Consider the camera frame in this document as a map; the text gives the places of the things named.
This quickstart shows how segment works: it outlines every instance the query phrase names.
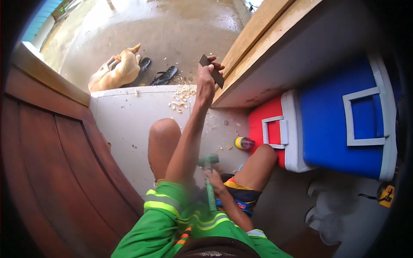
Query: plastic bottle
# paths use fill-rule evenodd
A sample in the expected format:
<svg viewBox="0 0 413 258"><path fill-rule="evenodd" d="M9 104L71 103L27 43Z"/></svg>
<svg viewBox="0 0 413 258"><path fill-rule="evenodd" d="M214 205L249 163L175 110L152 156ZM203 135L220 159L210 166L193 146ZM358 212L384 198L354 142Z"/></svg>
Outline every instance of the plastic bottle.
<svg viewBox="0 0 413 258"><path fill-rule="evenodd" d="M235 147L239 149L249 149L255 145L255 141L251 140L248 137L238 137L234 141Z"/></svg>

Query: black flip-flop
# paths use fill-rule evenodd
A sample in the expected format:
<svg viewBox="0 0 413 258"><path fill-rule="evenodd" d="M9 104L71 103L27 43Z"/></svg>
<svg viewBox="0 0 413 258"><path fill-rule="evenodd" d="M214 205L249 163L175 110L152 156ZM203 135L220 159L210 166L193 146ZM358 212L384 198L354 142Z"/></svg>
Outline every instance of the black flip-flop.
<svg viewBox="0 0 413 258"><path fill-rule="evenodd" d="M142 59L139 62L140 71L136 79L131 83L122 85L121 88L138 87L139 82L142 80L142 78L145 76L147 72L148 66L151 64L151 61L152 60L148 57L145 57L144 59Z"/></svg>
<svg viewBox="0 0 413 258"><path fill-rule="evenodd" d="M158 77L155 76L150 86L167 85L169 81L172 79L172 77L176 74L177 71L178 71L178 68L176 66L171 66L168 68L166 72L158 72L158 73L161 73L161 75Z"/></svg>

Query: man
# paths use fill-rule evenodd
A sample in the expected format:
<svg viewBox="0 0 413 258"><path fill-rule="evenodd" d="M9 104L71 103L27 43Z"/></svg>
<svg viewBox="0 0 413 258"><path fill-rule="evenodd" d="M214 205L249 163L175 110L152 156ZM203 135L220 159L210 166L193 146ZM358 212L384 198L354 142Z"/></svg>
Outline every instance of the man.
<svg viewBox="0 0 413 258"><path fill-rule="evenodd" d="M215 170L206 172L220 210L210 212L201 202L189 204L205 116L215 94L211 72L224 68L213 62L215 56L208 59L211 65L198 66L196 102L182 135L169 118L150 129L148 160L156 191L147 192L144 215L112 257L290 257L250 219L277 161L271 146L261 145L225 183Z"/></svg>

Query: colorful shorts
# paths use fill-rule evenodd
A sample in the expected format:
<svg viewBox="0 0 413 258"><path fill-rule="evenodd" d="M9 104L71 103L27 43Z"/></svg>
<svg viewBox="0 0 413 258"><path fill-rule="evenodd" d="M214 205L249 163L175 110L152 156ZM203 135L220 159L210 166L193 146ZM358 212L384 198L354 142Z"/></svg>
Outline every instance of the colorful shorts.
<svg viewBox="0 0 413 258"><path fill-rule="evenodd" d="M234 177L231 177L224 183L227 187L228 192L232 195L235 202L238 206L248 215L252 216L253 209L258 201L261 192L255 191L251 188L248 188L244 185L238 184ZM216 207L217 209L223 211L222 202L219 198L216 198Z"/></svg>

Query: tan dog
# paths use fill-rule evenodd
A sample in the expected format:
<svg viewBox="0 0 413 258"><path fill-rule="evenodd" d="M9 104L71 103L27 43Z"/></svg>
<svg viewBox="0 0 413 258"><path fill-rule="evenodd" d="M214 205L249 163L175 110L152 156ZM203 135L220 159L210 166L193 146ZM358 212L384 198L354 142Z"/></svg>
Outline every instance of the tan dog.
<svg viewBox="0 0 413 258"><path fill-rule="evenodd" d="M117 56L112 56L111 59L105 62L99 70L94 73L89 80L90 92L111 90L120 88L124 84L133 82L139 74L140 55L136 54L140 48L140 44L134 48L127 48ZM109 65L116 65L112 71Z"/></svg>

